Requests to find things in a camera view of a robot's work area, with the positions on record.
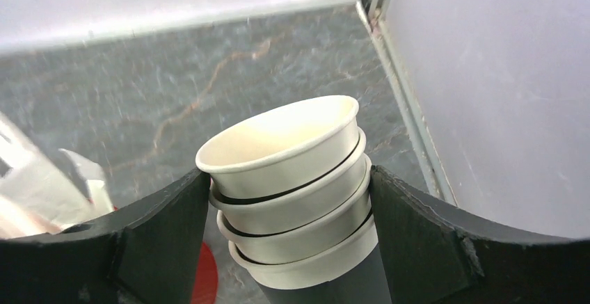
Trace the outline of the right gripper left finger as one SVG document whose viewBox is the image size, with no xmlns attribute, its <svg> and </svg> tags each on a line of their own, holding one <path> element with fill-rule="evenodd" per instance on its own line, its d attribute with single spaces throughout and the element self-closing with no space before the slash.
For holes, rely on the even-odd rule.
<svg viewBox="0 0 590 304">
<path fill-rule="evenodd" d="M 59 234 L 1 241 L 2 303 L 189 303 L 210 177 L 193 169 Z"/>
</svg>

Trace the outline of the stack of paper cups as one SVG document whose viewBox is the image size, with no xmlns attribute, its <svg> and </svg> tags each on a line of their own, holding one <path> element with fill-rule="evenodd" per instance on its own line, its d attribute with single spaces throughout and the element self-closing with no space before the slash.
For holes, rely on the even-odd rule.
<svg viewBox="0 0 590 304">
<path fill-rule="evenodd" d="M 358 111 L 348 95 L 305 99 L 239 122 L 196 153 L 229 253 L 271 303 L 391 301 Z"/>
</svg>

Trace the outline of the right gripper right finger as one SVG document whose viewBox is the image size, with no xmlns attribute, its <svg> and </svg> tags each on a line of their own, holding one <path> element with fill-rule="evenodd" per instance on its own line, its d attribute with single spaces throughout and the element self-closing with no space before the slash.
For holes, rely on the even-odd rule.
<svg viewBox="0 0 590 304">
<path fill-rule="evenodd" d="M 589 240 L 471 214 L 373 166 L 369 192 L 394 303 L 588 303 Z"/>
</svg>

